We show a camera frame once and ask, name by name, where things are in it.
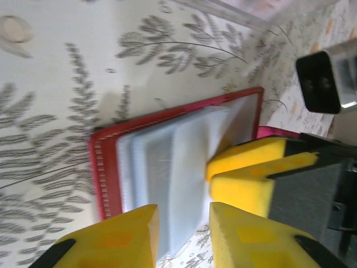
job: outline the fabric surface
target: fabric surface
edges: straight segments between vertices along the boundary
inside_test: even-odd
[[[294,63],[355,25],[355,0],[264,32],[164,0],[0,0],[0,267],[98,220],[94,127],[260,85],[261,125],[326,135]],[[173,266],[213,267],[207,226],[158,267]]]

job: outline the leaf print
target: leaf print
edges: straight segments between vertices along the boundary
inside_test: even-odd
[[[62,178],[65,178],[67,176],[70,176],[72,174],[75,174],[76,171],[77,170],[74,169],[74,168],[66,169],[66,170],[63,170],[63,171],[59,171],[54,175],[49,175],[48,177],[46,177],[44,179],[34,180],[33,183],[35,183],[35,184],[45,184],[45,183],[57,181],[59,179],[62,179]]]
[[[57,217],[52,222],[53,223],[70,223],[72,221],[74,221],[74,219]]]
[[[53,166],[56,166],[58,163],[61,163],[62,161],[64,161],[68,157],[70,157],[70,154],[64,153],[64,154],[62,154],[60,156],[57,156],[57,157],[53,158],[51,161],[42,163],[42,166],[45,169],[49,169],[49,168],[51,168]]]
[[[47,229],[47,233],[58,233],[63,231],[64,229],[64,227],[51,227]]]
[[[233,54],[242,53],[242,49],[239,46],[229,45],[229,49],[232,51]]]
[[[151,36],[145,36],[144,38],[152,42],[165,41],[173,34],[173,27],[163,18],[150,15],[148,18],[143,19],[142,22],[143,25],[140,25],[139,29],[151,34]]]
[[[20,195],[20,194],[1,195],[0,194],[0,201],[22,202],[22,195]]]
[[[144,49],[140,47],[129,47],[116,55],[117,58],[122,59],[126,57],[140,56],[143,54]]]
[[[71,194],[71,190],[62,190],[62,191],[57,191],[55,193],[46,194],[43,197],[41,197],[41,199],[49,200],[49,199],[54,199],[54,198],[59,198],[59,197],[67,197],[69,194]]]
[[[209,45],[212,43],[212,36],[210,36],[206,32],[202,33],[192,33],[191,34],[192,38],[195,39],[198,43],[201,43],[203,45]]]
[[[99,121],[99,118],[96,118],[96,117],[90,118],[90,119],[86,119],[86,120],[84,121],[84,125],[92,128],[92,126],[93,126],[95,123],[97,123],[98,121]]]
[[[0,145],[16,144],[27,141],[26,135],[12,135],[0,137]]]
[[[197,241],[196,246],[200,246],[200,248],[203,248],[203,247],[207,244],[207,242],[209,241],[209,239],[210,239],[210,235],[209,235],[209,234],[203,236],[202,238],[200,238],[200,239]]]
[[[46,250],[39,250],[35,253],[36,257],[40,257],[41,255],[43,255],[46,252]]]
[[[40,161],[37,158],[20,158],[0,162],[0,169],[22,168],[27,166],[35,166],[38,164],[40,164]]]
[[[80,116],[68,116],[68,119],[74,122],[83,123],[84,119]]]
[[[82,98],[73,98],[71,102],[78,104],[78,105],[85,105],[85,100]]]
[[[49,223],[39,224],[39,225],[32,226],[31,230],[33,230],[33,231],[43,231],[43,230],[46,230],[49,226],[50,226]]]
[[[71,154],[71,155],[72,154],[83,154],[83,153],[87,154],[88,149],[84,145],[78,145],[71,149],[68,149],[67,152],[68,152],[68,154]]]
[[[226,74],[227,69],[228,69],[228,64],[227,64],[227,63],[221,64],[220,70],[219,70],[218,73],[216,74],[216,78],[217,78],[217,79],[222,78],[222,77]]]
[[[202,78],[209,77],[214,74],[214,71],[215,71],[215,69],[213,67],[209,67],[207,71],[205,71],[204,73],[198,74],[198,76],[202,77]]]
[[[126,47],[126,49],[117,54],[117,58],[140,56],[144,53],[144,37],[138,32],[128,32],[122,35],[119,40],[119,45]]]
[[[41,246],[48,246],[48,245],[52,245],[53,243],[55,243],[56,240],[55,239],[46,239],[46,240],[42,240],[38,245]]]
[[[0,251],[0,258],[5,258],[10,255],[9,251]]]
[[[46,208],[60,208],[62,207],[63,202],[51,202],[51,203],[45,203],[44,207]]]
[[[86,110],[83,110],[82,114],[85,116],[92,116],[98,112],[99,112],[99,110],[97,110],[97,109],[86,109]]]
[[[0,178],[3,180],[23,180],[33,178],[42,174],[42,168],[27,169],[20,171],[7,171],[0,173]]]
[[[75,157],[69,158],[65,161],[66,164],[83,164],[88,162],[88,153],[86,152],[83,155],[76,155]]]
[[[138,37],[135,34],[126,34],[119,41],[124,44],[128,42],[128,38]],[[71,101],[76,104],[76,106],[71,106],[71,109],[76,113],[73,116],[69,116],[68,119],[76,122],[76,125],[69,127],[68,129],[74,133],[80,133],[79,136],[69,136],[66,140],[69,142],[80,142],[85,143],[86,137],[94,123],[98,120],[93,117],[98,113],[97,109],[93,107],[96,105],[97,101],[94,98],[95,91],[92,90],[93,82],[88,81],[88,72],[85,70],[85,64],[83,62],[83,57],[79,54],[79,49],[73,44],[66,44],[67,50],[70,52],[70,57],[75,60],[72,61],[74,66],[74,72],[79,74],[74,79],[80,85],[80,87],[74,87],[73,90],[80,96],[80,98],[73,98]]]
[[[82,208],[75,207],[75,206],[73,206],[73,205],[64,205],[64,206],[61,208],[61,211],[63,211],[63,212],[71,212],[71,213],[78,213],[78,212],[82,212],[83,209],[82,209]]]
[[[36,259],[37,259],[37,258],[32,257],[32,258],[30,258],[30,259],[26,259],[26,260],[23,260],[23,261],[18,261],[16,264],[17,264],[18,266],[20,266],[20,265],[32,264],[34,261],[36,261]]]
[[[206,17],[206,20],[208,21],[208,25],[211,28],[214,39],[216,40],[217,44],[219,45],[219,43],[221,42],[221,34],[218,30],[216,23],[214,22],[214,20],[208,13],[204,13],[204,16]]]
[[[61,142],[61,143],[57,143],[55,145],[52,145],[46,149],[43,149],[39,152],[39,156],[41,158],[48,158],[52,155],[55,155],[56,153],[58,153],[59,151],[63,150],[64,148],[66,148],[69,144],[66,142]]]
[[[66,186],[72,186],[74,184],[73,180],[60,180],[56,181],[54,183],[46,184],[43,186],[45,190],[54,190]]]
[[[29,131],[33,128],[43,126],[49,122],[56,120],[56,116],[51,116],[48,114],[43,114],[40,116],[33,116],[28,119],[24,119],[19,123],[19,127],[23,130]]]
[[[43,239],[43,237],[44,237],[44,235],[42,235],[42,234],[39,236],[32,236],[32,237],[25,239],[25,241],[28,243],[37,242],[37,241]]]
[[[70,197],[67,199],[68,202],[79,203],[79,204],[89,204],[90,201],[84,197],[80,197],[79,195],[75,195],[74,197]]]
[[[37,251],[37,247],[31,247],[31,248],[24,248],[23,250],[20,250],[18,253],[22,255],[28,255],[35,253]]]
[[[35,138],[32,139],[32,142],[36,146],[43,146],[46,141],[58,136],[59,134],[62,134],[64,130],[61,129],[56,129],[56,130],[49,130],[43,134],[37,135]]]
[[[0,151],[0,157],[22,157],[36,154],[34,148],[19,149],[19,150],[4,150]]]
[[[183,26],[195,32],[202,32],[206,27],[205,22],[196,14],[192,14],[191,17],[196,23],[195,24],[184,23]]]
[[[0,91],[0,114],[4,107],[11,101],[15,93],[15,86],[13,84],[5,84]]]
[[[0,233],[24,233],[24,226],[15,223],[0,223]]]
[[[11,236],[0,236],[0,246],[8,245],[17,242],[18,239]]]
[[[73,132],[73,133],[83,133],[83,132],[85,132],[85,128],[83,126],[80,126],[80,125],[70,126],[67,129],[70,132]]]
[[[86,137],[83,136],[69,136],[65,138],[69,142],[85,142]]]
[[[38,215],[40,219],[53,219],[56,218],[57,213],[56,212],[50,212],[50,213],[41,213]]]
[[[73,112],[76,112],[76,113],[83,113],[84,111],[84,107],[82,106],[70,106],[68,107],[69,110],[72,110]]]
[[[157,66],[159,67],[170,67],[171,63],[175,59],[175,54],[167,54],[159,57],[162,62],[158,63]]]
[[[159,55],[163,51],[164,45],[163,44],[157,44],[151,48],[151,51],[149,52],[148,55],[146,55],[143,59],[140,61],[136,62],[136,65],[142,65],[145,63],[148,63],[149,61],[152,61],[157,55]]]
[[[15,103],[11,107],[7,108],[5,110],[5,113],[13,118],[22,116],[32,104],[34,98],[35,94],[33,92],[27,93],[23,99],[21,99],[19,102]]]
[[[7,128],[14,125],[14,120],[12,118],[0,118],[0,129]]]

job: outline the fern leaf pattern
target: fern leaf pattern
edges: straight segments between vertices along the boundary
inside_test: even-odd
[[[213,76],[216,79],[226,75],[232,60],[247,63],[241,32],[230,24],[227,24],[228,31],[219,30],[215,20],[206,13],[202,16],[192,14],[191,18],[193,23],[184,23],[183,27],[192,32],[193,42],[176,41],[172,25],[163,18],[153,15],[143,18],[142,24],[138,26],[140,32],[127,32],[119,39],[119,45],[123,50],[117,54],[117,58],[143,56],[136,62],[137,65],[158,59],[157,66],[167,68],[166,74],[183,72],[189,66],[193,66],[202,70],[197,74],[198,77]],[[227,50],[221,45],[224,38],[229,42]],[[199,56],[199,47],[220,51],[221,61],[217,63],[211,60],[211,56]]]
[[[53,165],[48,165],[44,159],[58,158],[57,154],[68,146],[66,142],[53,145],[53,139],[61,141],[65,130],[43,131],[57,120],[56,116],[27,116],[36,100],[35,92],[28,92],[19,100],[16,97],[14,84],[4,84],[0,89],[0,186],[47,172]]]
[[[0,192],[0,252],[4,258],[10,255],[7,245],[19,243],[22,246],[12,253],[17,254],[16,264],[29,265],[67,232],[68,224],[71,228],[88,225],[76,216],[92,212],[88,170],[87,164],[81,164],[31,179],[29,185],[42,189],[36,199]]]
[[[78,97],[71,100],[73,106],[69,107],[69,109],[74,112],[74,115],[68,116],[68,120],[74,122],[75,125],[67,128],[72,135],[66,137],[67,142],[78,143],[78,145],[67,151],[72,157],[67,159],[66,163],[80,164],[88,160],[85,141],[98,120],[95,117],[98,113],[98,110],[95,109],[97,101],[94,99],[93,82],[88,80],[89,73],[85,68],[83,56],[80,54],[79,49],[71,43],[66,44],[66,49],[70,55],[75,73],[73,81],[76,86],[73,91],[78,95]]]

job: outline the camera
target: camera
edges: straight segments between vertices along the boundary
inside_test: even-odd
[[[296,70],[310,112],[357,109],[357,39],[299,58]]]

